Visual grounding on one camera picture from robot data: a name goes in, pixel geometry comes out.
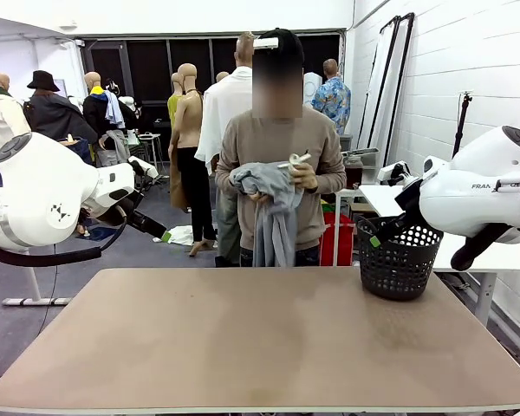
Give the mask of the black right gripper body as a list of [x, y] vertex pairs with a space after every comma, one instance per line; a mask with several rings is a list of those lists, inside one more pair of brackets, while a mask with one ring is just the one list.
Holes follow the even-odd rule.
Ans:
[[389, 185], [402, 185], [402, 191], [395, 198], [395, 202], [402, 209], [402, 213], [390, 223], [393, 232], [404, 230], [423, 224], [423, 216], [419, 208], [419, 189], [422, 179], [414, 179], [408, 185], [404, 179], [389, 179]]

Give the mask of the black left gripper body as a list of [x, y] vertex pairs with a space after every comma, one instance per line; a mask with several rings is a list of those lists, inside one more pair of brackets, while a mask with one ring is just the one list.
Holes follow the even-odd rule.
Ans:
[[139, 211], [133, 211], [131, 213], [128, 217], [128, 224], [134, 229], [156, 238], [163, 238], [166, 233], [166, 227], [164, 225]]

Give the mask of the person's left hand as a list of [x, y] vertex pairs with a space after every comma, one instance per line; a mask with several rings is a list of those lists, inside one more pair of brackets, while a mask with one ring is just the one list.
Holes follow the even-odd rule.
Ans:
[[290, 170], [291, 183], [308, 192], [317, 190], [318, 182], [315, 171], [309, 163], [292, 165]]

